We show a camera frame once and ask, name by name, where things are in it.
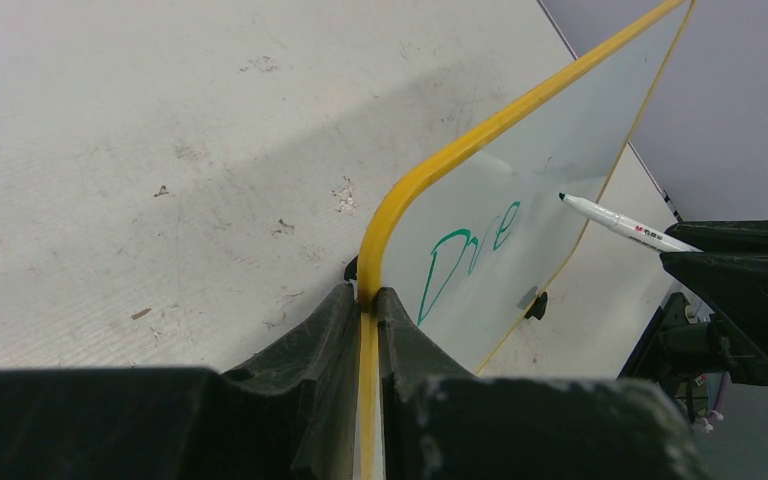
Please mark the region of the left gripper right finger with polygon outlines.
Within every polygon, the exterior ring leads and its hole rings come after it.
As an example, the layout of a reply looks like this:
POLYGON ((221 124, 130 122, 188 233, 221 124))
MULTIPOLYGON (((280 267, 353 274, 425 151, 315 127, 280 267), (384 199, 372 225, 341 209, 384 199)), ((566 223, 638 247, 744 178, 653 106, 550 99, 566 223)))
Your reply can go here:
POLYGON ((705 479, 691 430, 639 380, 479 378, 375 299, 389 479, 705 479))

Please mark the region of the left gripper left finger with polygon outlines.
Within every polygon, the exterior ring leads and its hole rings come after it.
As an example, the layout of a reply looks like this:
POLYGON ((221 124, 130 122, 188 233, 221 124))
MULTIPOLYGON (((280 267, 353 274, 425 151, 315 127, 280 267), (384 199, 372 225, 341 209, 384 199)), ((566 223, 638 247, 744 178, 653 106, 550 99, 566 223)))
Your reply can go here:
POLYGON ((223 373, 0 370, 0 479, 348 479, 358 349, 345 283, 223 373))

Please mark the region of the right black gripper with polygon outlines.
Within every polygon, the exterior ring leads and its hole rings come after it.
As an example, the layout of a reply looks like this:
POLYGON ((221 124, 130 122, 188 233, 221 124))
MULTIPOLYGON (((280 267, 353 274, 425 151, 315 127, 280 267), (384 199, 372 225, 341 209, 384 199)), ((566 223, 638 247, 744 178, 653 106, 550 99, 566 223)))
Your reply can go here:
POLYGON ((684 293, 659 306, 620 370, 647 380, 691 424, 723 418, 725 377, 768 386, 768 220, 686 221, 665 233, 708 253, 662 253, 663 269, 713 312, 684 293))

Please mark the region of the white marker pen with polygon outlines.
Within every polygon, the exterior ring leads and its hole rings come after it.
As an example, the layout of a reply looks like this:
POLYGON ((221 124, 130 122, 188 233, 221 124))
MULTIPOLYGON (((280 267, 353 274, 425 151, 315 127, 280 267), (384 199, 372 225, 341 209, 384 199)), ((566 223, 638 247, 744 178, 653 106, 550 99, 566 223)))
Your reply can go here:
POLYGON ((585 198, 558 194, 560 201, 576 213, 608 229, 609 231, 632 240, 659 253, 696 253, 700 249, 678 240, 653 227, 631 219, 585 198))

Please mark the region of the yellow framed whiteboard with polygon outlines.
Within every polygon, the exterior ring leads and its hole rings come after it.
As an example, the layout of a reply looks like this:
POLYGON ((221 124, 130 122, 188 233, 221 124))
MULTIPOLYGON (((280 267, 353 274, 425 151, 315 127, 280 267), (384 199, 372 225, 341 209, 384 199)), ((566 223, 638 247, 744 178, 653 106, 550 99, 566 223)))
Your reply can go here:
POLYGON ((559 194, 601 198, 693 9, 661 3, 417 165, 381 202, 358 262, 362 478, 383 475, 381 289, 481 370, 584 233, 559 194))

